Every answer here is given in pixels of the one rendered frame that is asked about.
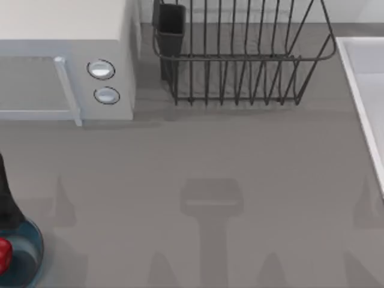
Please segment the round microwave knob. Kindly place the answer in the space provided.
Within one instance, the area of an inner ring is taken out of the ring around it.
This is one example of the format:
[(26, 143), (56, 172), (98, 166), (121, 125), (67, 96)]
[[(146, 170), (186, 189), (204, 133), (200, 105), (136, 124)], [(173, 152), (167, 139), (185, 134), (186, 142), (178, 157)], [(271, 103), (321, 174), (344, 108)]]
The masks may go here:
[(114, 105), (121, 98), (120, 93), (115, 88), (109, 86), (96, 89), (93, 96), (103, 105)]
[(97, 80), (111, 79), (116, 73), (113, 64), (104, 59), (89, 62), (86, 69), (89, 75)]

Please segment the pale microwave oven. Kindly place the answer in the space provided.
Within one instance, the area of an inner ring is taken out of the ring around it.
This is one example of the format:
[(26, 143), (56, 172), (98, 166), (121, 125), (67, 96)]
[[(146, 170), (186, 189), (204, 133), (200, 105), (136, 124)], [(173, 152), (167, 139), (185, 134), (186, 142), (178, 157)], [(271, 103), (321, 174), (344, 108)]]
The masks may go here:
[[(0, 0), (0, 120), (74, 121), (54, 57), (65, 58), (85, 121), (130, 121), (141, 31), (137, 0)], [(115, 75), (97, 80), (89, 62), (104, 59)], [(103, 105), (96, 89), (120, 93)]]

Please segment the black utensil cup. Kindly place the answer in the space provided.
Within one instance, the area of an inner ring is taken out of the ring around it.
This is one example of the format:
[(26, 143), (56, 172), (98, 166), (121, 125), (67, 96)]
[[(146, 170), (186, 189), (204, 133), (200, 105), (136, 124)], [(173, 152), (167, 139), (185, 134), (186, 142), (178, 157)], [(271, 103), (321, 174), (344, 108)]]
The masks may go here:
[(160, 51), (161, 79), (171, 80), (182, 50), (185, 34), (186, 7), (154, 0), (152, 25)]

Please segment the white sink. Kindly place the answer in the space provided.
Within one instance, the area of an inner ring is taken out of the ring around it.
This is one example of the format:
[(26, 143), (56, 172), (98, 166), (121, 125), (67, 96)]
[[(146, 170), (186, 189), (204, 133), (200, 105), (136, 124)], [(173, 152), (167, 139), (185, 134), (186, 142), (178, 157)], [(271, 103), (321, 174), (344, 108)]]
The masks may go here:
[(336, 41), (384, 199), (384, 37)]

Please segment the blue glass bowl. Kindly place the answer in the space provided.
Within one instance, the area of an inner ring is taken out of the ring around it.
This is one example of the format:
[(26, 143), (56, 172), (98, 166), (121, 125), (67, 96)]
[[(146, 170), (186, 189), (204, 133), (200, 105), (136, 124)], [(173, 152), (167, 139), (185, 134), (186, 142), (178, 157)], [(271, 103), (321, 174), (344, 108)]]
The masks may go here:
[(36, 288), (44, 263), (41, 230), (27, 218), (16, 229), (0, 229), (0, 237), (13, 249), (9, 268), (0, 275), (0, 288)]

